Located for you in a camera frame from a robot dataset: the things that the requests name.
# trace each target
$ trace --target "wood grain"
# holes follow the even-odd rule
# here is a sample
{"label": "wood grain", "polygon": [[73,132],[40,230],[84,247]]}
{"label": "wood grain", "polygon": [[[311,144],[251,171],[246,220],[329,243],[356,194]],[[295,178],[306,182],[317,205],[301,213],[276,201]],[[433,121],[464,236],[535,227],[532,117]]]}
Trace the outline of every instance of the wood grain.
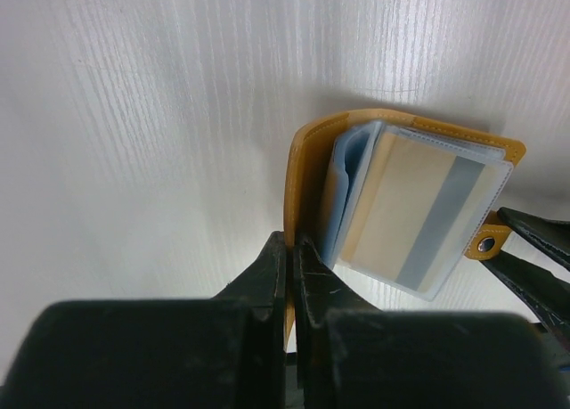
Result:
{"label": "wood grain", "polygon": [[[325,113],[520,138],[503,203],[570,217],[567,4],[0,0],[0,372],[55,300],[220,290],[281,229],[289,141]],[[470,261],[431,305],[340,274],[380,307],[530,317]]]}

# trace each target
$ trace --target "open wallet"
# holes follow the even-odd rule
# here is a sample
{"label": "open wallet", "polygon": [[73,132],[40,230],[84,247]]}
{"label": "open wallet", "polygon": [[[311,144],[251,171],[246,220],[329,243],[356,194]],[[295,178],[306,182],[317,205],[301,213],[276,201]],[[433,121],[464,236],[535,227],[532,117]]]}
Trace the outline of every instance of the open wallet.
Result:
{"label": "open wallet", "polygon": [[525,146],[396,110],[340,112],[289,151],[285,241],[322,262],[433,299],[462,256],[496,256],[510,228],[491,211]]}

